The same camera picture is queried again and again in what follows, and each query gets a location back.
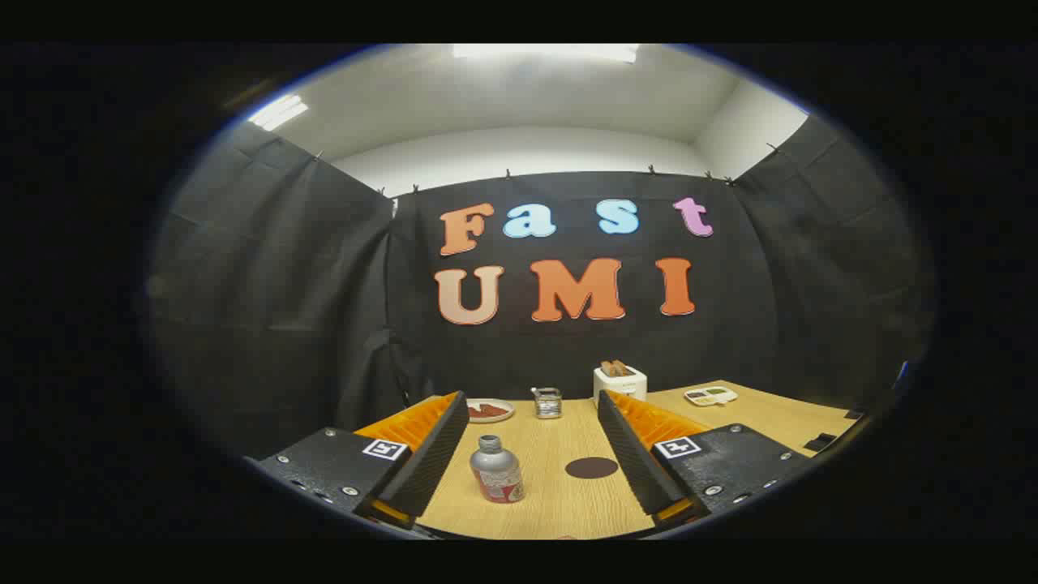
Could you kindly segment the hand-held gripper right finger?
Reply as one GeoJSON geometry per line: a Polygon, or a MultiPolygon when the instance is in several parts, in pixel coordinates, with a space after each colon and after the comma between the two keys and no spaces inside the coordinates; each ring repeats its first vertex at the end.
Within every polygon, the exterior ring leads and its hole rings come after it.
{"type": "Polygon", "coordinates": [[[748,425],[707,429],[608,389],[599,393],[597,413],[641,510],[661,530],[729,513],[811,461],[748,425]]]}

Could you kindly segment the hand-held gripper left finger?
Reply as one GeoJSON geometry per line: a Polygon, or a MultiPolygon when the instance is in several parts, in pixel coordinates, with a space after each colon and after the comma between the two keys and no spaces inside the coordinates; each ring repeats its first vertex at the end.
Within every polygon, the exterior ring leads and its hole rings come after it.
{"type": "Polygon", "coordinates": [[[411,530],[470,422],[466,396],[431,397],[357,430],[326,427],[257,462],[279,484],[351,520],[411,530]]]}

